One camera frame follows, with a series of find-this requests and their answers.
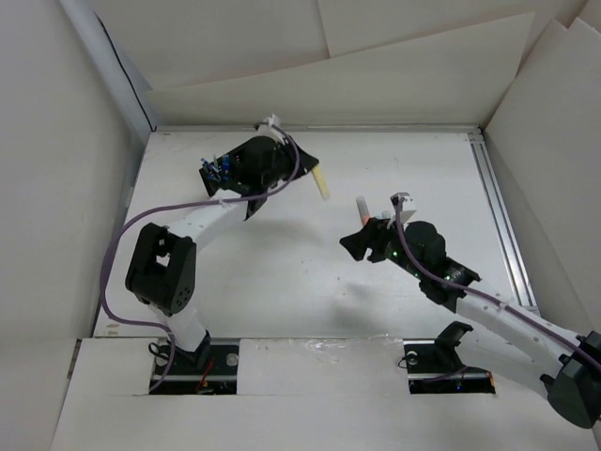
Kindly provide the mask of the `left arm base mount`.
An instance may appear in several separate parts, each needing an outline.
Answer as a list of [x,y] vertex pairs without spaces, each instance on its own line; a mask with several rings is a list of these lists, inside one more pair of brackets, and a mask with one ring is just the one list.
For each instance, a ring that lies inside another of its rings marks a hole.
[[210,345],[206,361],[198,367],[191,358],[176,350],[174,362],[163,382],[155,389],[167,367],[170,343],[151,343],[148,350],[154,358],[149,393],[157,396],[229,396],[237,393],[239,341],[217,340]]

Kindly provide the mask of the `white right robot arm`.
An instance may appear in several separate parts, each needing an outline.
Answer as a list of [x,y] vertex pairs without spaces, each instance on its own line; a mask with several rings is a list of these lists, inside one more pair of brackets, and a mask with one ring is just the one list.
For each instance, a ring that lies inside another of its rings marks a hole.
[[577,427],[590,429],[599,422],[599,333],[581,335],[501,296],[478,296],[480,275],[447,255],[445,239],[428,222],[399,230],[371,218],[339,242],[356,261],[392,262],[418,279],[429,301],[460,317],[434,340],[439,366],[498,373],[533,390]]

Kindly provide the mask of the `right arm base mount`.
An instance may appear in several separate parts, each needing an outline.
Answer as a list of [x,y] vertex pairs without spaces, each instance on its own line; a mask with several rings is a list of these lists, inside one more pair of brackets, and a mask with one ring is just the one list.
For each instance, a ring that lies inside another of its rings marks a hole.
[[406,371],[412,395],[496,394],[492,374],[464,365],[456,352],[460,339],[472,331],[472,326],[454,321],[434,338],[403,340],[397,367]]

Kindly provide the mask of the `blue grip gel pen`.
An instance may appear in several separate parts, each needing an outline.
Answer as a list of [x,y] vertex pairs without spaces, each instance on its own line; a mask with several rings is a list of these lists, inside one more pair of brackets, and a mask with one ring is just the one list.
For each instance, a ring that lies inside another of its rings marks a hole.
[[201,159],[201,163],[203,170],[205,171],[207,177],[210,180],[213,180],[215,182],[221,181],[221,173],[218,166],[204,158]]

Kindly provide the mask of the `yellow highlighter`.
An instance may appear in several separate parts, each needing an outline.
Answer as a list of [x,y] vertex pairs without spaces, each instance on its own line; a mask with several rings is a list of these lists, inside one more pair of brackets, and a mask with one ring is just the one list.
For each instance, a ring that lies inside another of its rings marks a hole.
[[311,174],[313,176],[314,182],[316,184],[316,187],[319,191],[319,194],[321,196],[321,198],[324,201],[327,201],[330,199],[330,190],[328,187],[328,184],[323,176],[323,173],[320,169],[320,165],[317,164],[312,170],[311,170]]

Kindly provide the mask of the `orange cap highlighter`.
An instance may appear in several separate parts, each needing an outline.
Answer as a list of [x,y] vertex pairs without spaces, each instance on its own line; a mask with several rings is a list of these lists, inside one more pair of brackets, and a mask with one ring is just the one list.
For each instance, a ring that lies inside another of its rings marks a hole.
[[365,226],[371,218],[365,197],[362,195],[358,196],[356,198],[356,205],[358,208],[358,213],[360,215],[361,223],[363,226]]

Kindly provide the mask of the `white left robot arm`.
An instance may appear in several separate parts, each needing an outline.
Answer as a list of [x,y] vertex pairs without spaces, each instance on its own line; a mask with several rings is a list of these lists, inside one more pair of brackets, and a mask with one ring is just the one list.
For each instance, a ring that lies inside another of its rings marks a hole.
[[316,169],[318,158],[291,138],[253,137],[199,174],[208,203],[169,225],[145,225],[134,247],[125,286],[155,312],[175,339],[175,355],[189,372],[203,370],[210,334],[193,306],[197,254],[228,227],[255,215],[271,191]]

